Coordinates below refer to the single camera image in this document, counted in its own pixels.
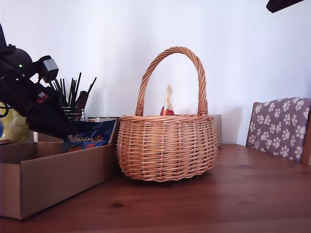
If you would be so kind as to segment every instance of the basket handle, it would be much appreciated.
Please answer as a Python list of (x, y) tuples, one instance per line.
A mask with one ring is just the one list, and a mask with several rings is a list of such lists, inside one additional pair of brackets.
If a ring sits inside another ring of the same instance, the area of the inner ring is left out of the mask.
[(137, 106), (135, 115), (138, 117), (142, 117), (144, 113), (144, 102), (145, 102), (145, 92), (146, 87), (148, 84), (148, 80), (156, 68), (156, 66), (168, 55), (171, 55), (173, 53), (182, 53), (189, 57), (193, 64), (195, 65), (195, 68), (198, 72), (199, 76), (199, 106), (198, 106), (198, 115), (202, 116), (203, 114), (208, 114), (207, 111), (207, 100), (206, 100), (206, 81), (205, 81), (205, 71), (203, 68), (203, 65), (200, 61), (200, 59), (188, 48), (185, 47), (171, 47), (167, 50), (164, 50), (162, 53), (160, 53), (149, 65), (148, 69), (146, 70), (146, 73), (142, 77), (141, 85), (139, 89), (139, 95), (137, 100)]

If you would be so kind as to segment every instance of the red item in basket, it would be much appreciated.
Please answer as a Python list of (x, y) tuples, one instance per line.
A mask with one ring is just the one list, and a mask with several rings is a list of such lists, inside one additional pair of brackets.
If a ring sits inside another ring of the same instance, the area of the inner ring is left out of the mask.
[[(160, 116), (163, 116), (163, 112), (164, 112), (164, 106), (161, 109)], [(174, 116), (175, 114), (174, 114), (174, 111), (172, 111), (172, 110), (166, 110), (166, 114), (165, 115), (166, 116)]]

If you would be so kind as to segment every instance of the black object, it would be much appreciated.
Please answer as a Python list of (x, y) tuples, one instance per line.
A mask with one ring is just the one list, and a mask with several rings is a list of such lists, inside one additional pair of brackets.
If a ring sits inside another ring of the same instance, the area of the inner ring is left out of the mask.
[(10, 107), (7, 104), (4, 104), (4, 107), (0, 106), (0, 109), (5, 109), (4, 114), (0, 115), (0, 118), (6, 117), (9, 114)]
[(274, 13), (301, 1), (303, 0), (269, 0), (267, 9)]
[(76, 85), (77, 85), (77, 81), (76, 80), (73, 80), (73, 86), (72, 86), (72, 95), (71, 95), (71, 103), (69, 104), (70, 107), (74, 107), (75, 104), (76, 104)]
[(67, 104), (67, 97), (66, 97), (66, 88), (65, 88), (65, 79), (63, 79), (63, 91), (64, 91), (64, 98), (65, 98), (65, 103)]
[(76, 115), (74, 115), (74, 120), (80, 120), (82, 115), (82, 109), (85, 109), (87, 99), (88, 99), (88, 92), (80, 91), (80, 95), (77, 99), (77, 108), (75, 111)]
[(78, 84), (77, 84), (77, 87), (76, 87), (76, 91), (75, 91), (75, 97), (77, 98), (77, 94), (78, 94), (78, 88), (79, 88), (79, 84), (80, 84), (80, 79), (81, 79), (81, 72), (79, 74), (79, 78), (78, 78)]
[[(33, 83), (30, 78), (36, 73), (39, 80)], [(32, 62), (24, 50), (7, 46), (0, 25), (0, 101), (6, 110), (9, 105), (26, 117), (29, 129), (65, 139), (75, 134), (76, 128), (61, 110), (58, 92), (40, 84), (41, 79), (46, 83), (55, 80), (57, 73), (58, 67), (50, 56)]]
[(73, 89), (73, 78), (71, 79), (71, 84), (70, 84), (70, 91), (69, 91), (69, 97), (68, 97), (68, 104), (70, 104), (70, 101), (71, 101), (72, 89)]
[(93, 86), (94, 86), (94, 83), (95, 83), (96, 79), (97, 79), (97, 77), (95, 77), (93, 83), (91, 84), (91, 86), (89, 86), (89, 89), (88, 89), (88, 91), (87, 91), (88, 94), (91, 92), (91, 90), (92, 90), (92, 88), (93, 88)]

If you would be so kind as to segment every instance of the black cable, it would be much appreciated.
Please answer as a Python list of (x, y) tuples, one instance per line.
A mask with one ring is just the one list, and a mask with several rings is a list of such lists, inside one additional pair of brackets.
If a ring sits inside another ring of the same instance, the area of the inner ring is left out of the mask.
[(0, 109), (5, 109), (5, 113), (3, 115), (0, 115), (0, 118), (4, 118), (9, 114), (9, 110), (11, 107), (9, 107), (6, 103), (3, 103), (4, 107), (0, 106)]

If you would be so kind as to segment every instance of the basket rim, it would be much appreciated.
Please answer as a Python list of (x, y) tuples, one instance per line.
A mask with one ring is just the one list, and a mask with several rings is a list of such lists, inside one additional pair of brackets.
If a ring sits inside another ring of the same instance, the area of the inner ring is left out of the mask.
[(192, 121), (192, 120), (210, 120), (212, 121), (214, 119), (213, 115), (198, 115), (198, 114), (180, 114), (180, 115), (174, 115), (174, 116), (121, 116), (121, 121)]

